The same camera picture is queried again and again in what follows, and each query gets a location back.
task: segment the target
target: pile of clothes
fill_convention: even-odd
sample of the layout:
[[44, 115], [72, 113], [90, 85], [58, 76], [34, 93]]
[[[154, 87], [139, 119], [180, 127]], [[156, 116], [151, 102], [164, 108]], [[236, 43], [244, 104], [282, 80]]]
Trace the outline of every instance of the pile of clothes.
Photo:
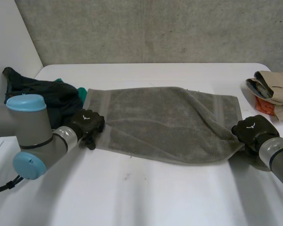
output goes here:
[[256, 110], [283, 120], [283, 73], [259, 71], [246, 85], [256, 96]]
[[8, 85], [5, 101], [13, 96], [25, 94], [39, 94], [43, 96], [47, 106], [47, 113], [52, 129], [68, 123], [71, 117], [83, 107], [87, 91], [64, 83], [61, 79], [56, 81], [39, 81], [26, 78], [11, 67], [3, 71]]

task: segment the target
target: black cable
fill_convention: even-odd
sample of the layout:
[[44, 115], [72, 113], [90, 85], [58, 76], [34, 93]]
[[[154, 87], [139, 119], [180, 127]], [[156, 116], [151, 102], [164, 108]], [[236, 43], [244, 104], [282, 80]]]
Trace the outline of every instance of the black cable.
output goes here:
[[0, 192], [3, 192], [7, 189], [12, 189], [13, 187], [15, 187], [16, 184], [20, 183], [24, 178], [20, 177], [19, 175], [13, 179], [12, 181], [9, 181], [8, 183], [6, 183], [6, 185], [1, 186], [0, 187]]

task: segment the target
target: orange cloth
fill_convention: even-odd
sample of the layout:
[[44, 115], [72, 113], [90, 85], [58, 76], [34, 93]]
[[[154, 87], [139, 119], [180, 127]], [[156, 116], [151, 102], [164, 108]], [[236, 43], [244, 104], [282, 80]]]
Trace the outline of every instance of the orange cloth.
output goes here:
[[262, 100], [258, 97], [255, 97], [255, 98], [256, 98], [256, 110], [257, 111], [260, 111], [262, 113], [269, 114], [269, 115], [275, 115], [274, 113], [275, 106], [273, 104], [265, 100]]

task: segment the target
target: light blue robot joint cap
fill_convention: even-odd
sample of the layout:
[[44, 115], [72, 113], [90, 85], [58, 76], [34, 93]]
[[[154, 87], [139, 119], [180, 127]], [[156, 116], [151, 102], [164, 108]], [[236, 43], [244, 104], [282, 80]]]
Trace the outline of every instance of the light blue robot joint cap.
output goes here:
[[41, 95], [27, 94], [11, 97], [6, 107], [18, 112], [38, 112], [46, 109], [46, 104]]
[[17, 174], [30, 180], [36, 180], [47, 170], [42, 160], [28, 152], [17, 153], [13, 160], [13, 166]]

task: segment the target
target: white wall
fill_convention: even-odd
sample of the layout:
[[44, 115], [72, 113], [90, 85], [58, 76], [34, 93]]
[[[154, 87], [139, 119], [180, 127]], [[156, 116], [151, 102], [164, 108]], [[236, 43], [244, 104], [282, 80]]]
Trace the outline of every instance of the white wall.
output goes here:
[[0, 0], [0, 105], [6, 91], [5, 67], [34, 78], [43, 68], [19, 10], [13, 0]]

